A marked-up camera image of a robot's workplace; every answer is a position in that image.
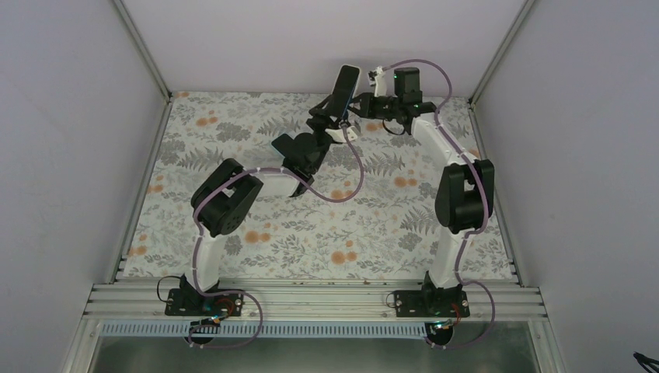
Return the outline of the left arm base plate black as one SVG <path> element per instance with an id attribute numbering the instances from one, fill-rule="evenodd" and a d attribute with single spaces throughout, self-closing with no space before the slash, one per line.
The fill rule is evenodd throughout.
<path id="1" fill-rule="evenodd" d="M 184 294 L 180 289 L 172 289 L 166 301 L 164 314 L 199 318 L 241 316 L 243 302 L 243 295 L 231 294 L 205 298 L 194 291 Z"/>

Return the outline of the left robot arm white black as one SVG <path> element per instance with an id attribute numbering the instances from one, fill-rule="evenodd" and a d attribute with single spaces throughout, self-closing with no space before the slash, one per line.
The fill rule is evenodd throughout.
<path id="1" fill-rule="evenodd" d="M 309 111 L 309 132 L 295 137 L 282 134 L 272 141 L 283 157 L 281 166 L 245 169 L 237 160 L 226 159 L 193 193 L 190 204 L 199 236 L 180 289 L 186 295 L 186 305 L 196 314 L 209 313 L 216 297 L 224 294 L 218 289 L 217 239 L 231 235 L 242 224 L 256 199 L 315 193 L 314 176 L 330 147 L 350 137 L 340 124 L 345 116 L 333 115 L 327 109 L 332 99 L 326 97 Z"/>

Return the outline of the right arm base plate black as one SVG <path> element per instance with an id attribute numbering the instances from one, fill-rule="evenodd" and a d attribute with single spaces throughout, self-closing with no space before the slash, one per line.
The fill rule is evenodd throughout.
<path id="1" fill-rule="evenodd" d="M 470 317 L 469 301 L 460 286 L 448 289 L 393 292 L 396 316 L 402 318 Z"/>

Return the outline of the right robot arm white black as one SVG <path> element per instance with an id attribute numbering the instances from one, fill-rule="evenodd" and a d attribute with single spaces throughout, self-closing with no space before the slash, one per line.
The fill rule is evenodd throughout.
<path id="1" fill-rule="evenodd" d="M 445 240 L 436 252 L 419 291 L 407 303 L 417 303 L 431 316 L 440 316 L 452 305 L 461 305 L 463 282 L 459 264 L 474 235 L 481 233 L 492 215 L 494 166 L 471 155 L 440 118 L 441 108 L 425 102 L 418 68 L 396 68 L 394 93 L 388 95 L 384 67 L 368 73 L 373 92 L 354 98 L 359 117 L 395 121 L 418 141 L 442 167 L 434 213 Z"/>

